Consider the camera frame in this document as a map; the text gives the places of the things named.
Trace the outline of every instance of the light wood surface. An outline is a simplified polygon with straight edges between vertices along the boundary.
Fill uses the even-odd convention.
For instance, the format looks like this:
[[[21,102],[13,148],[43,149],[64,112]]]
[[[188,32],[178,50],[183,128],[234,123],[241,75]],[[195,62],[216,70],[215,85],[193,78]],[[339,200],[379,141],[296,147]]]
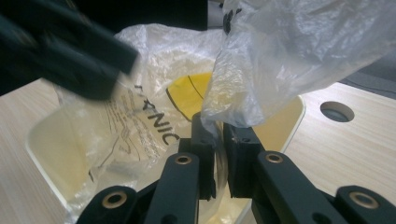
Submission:
[[[334,84],[303,95],[306,112],[286,154],[319,189],[360,185],[396,203],[396,101]],[[348,105],[340,123],[320,105]],[[0,97],[0,223],[63,223],[65,210],[24,148],[29,130],[58,106],[52,86],[38,80]]]
[[[305,117],[286,154],[331,195],[341,186],[358,185],[396,204],[396,101],[340,83],[303,98]],[[355,118],[327,119],[320,112],[324,102],[348,105]]]

